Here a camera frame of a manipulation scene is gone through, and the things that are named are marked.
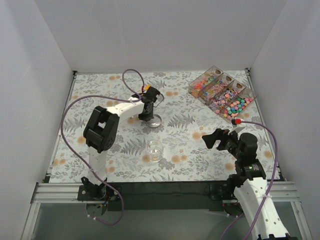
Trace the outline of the silver round jar lid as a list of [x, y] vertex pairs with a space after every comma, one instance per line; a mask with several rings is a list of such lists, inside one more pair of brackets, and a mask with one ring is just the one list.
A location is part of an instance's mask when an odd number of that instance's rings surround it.
[[154, 114], [153, 118], [146, 123], [150, 128], [157, 128], [162, 124], [162, 118], [158, 114]]

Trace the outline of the clear plastic jar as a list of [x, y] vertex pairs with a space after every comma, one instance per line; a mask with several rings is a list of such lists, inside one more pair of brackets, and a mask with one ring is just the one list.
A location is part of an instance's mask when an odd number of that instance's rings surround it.
[[163, 158], [164, 147], [159, 140], [149, 140], [145, 149], [151, 162], [157, 163]]

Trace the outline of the clear compartment candy box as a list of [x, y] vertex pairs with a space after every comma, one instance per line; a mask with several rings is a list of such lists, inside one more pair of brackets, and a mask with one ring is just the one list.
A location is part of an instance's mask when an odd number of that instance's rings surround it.
[[257, 98], [247, 85], [216, 66], [193, 80], [188, 85], [188, 92], [228, 123]]

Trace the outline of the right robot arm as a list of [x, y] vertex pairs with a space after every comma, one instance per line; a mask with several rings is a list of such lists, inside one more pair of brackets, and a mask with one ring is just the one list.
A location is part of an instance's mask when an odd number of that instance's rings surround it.
[[293, 236], [282, 223], [270, 196], [272, 180], [257, 157], [258, 139], [251, 133], [238, 134], [235, 130], [216, 129], [202, 136], [208, 149], [219, 142], [217, 150], [228, 151], [235, 159], [235, 174], [227, 179], [226, 192], [237, 199], [249, 224], [245, 239], [292, 240]]

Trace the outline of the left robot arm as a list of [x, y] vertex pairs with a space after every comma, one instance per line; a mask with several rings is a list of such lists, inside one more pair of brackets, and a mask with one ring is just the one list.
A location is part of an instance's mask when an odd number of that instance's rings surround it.
[[107, 187], [103, 182], [107, 180], [107, 151], [116, 141], [119, 124], [134, 116], [141, 121], [151, 122], [155, 119], [154, 104], [162, 96], [159, 90], [150, 86], [145, 92], [134, 94], [123, 103], [108, 108], [94, 108], [83, 132], [88, 146], [89, 174], [81, 178], [91, 198], [101, 200], [106, 196]]

